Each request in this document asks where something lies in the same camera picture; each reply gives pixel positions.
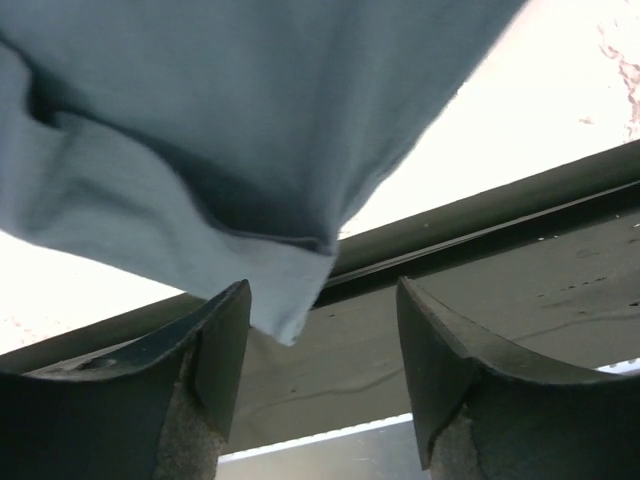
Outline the blue grey t shirt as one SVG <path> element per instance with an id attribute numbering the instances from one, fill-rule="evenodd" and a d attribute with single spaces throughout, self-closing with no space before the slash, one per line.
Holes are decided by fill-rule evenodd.
<path id="1" fill-rule="evenodd" d="M 299 337 L 519 1 L 5 1 L 1 228 Z"/>

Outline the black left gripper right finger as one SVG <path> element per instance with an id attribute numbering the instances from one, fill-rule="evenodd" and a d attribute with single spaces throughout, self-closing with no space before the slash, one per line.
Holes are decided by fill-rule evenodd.
<path id="1" fill-rule="evenodd" d="M 639 380 L 546 357 L 396 286 L 422 468 L 434 479 L 635 479 Z"/>

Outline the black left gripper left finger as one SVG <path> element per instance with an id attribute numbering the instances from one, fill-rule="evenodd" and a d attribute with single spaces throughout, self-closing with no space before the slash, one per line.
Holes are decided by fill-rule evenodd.
<path id="1" fill-rule="evenodd" d="M 5 479 L 212 479 L 250 329 L 247 281 L 73 369 L 1 377 Z"/>

